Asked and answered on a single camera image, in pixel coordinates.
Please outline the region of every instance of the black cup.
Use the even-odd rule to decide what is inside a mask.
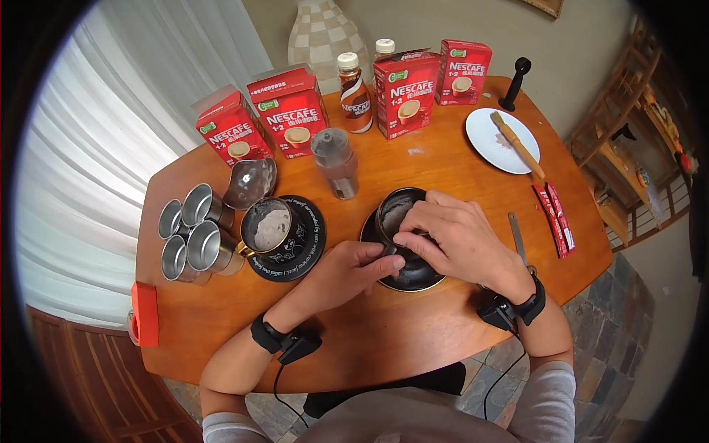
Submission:
[[[255,243],[259,222],[276,209],[288,211],[290,224],[284,226],[283,237],[276,246],[259,250]],[[278,197],[264,197],[252,204],[244,214],[241,220],[241,241],[236,249],[244,258],[257,255],[267,262],[283,264],[292,261],[302,253],[307,238],[306,226],[288,203]]]
[[[411,249],[397,245],[393,241],[398,232],[399,225],[413,204],[426,199],[426,191],[419,188],[401,188],[392,192],[381,202],[376,209],[374,226],[379,241],[384,243],[384,254],[399,254],[407,262],[419,258]]]

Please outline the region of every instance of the vase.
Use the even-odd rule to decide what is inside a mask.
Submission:
[[[288,40],[288,64],[308,63],[318,79],[322,94],[340,90],[337,56],[354,52],[359,56],[362,80],[372,82],[367,48],[355,24],[333,0],[297,0],[298,16]]]

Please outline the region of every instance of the black saucer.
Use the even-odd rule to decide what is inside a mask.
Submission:
[[[374,217],[376,217],[376,209],[364,222],[362,233],[359,235],[359,239],[363,242],[380,242],[376,236]],[[379,283],[396,291],[419,292],[436,286],[444,277],[419,257],[406,262],[403,269],[399,271],[398,277],[386,276],[379,280]]]
[[[256,274],[270,281],[292,281],[299,279],[318,262],[325,249],[327,232],[325,219],[320,210],[307,198],[300,196],[281,196],[300,216],[308,231],[308,239],[303,251],[293,260],[283,264],[273,264],[261,260],[258,255],[247,261]]]

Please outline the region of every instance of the stone tile floor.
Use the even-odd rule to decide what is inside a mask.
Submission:
[[[642,423],[616,414],[625,403],[652,329],[654,299],[621,254],[588,288],[562,307],[574,336],[576,376],[576,442],[631,442]],[[522,354],[511,338],[463,360],[467,369],[460,407],[483,417],[482,401],[497,378]],[[517,365],[488,397],[488,419],[506,427],[529,377],[529,359]],[[190,416],[201,425],[199,387],[163,378],[165,385]],[[306,394],[279,395],[303,413]],[[291,443],[305,426],[272,394],[246,397],[251,416],[278,443]],[[308,424],[316,419],[304,416]]]

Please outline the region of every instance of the black pants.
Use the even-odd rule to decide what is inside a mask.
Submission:
[[[316,392],[308,394],[303,410],[306,414],[314,418],[320,418],[330,409],[338,406],[345,400],[365,392],[378,391],[380,389],[414,387],[438,391],[459,396],[465,383],[465,365],[458,361],[449,366],[436,369],[404,380],[392,381],[368,388],[350,389],[348,391]]]

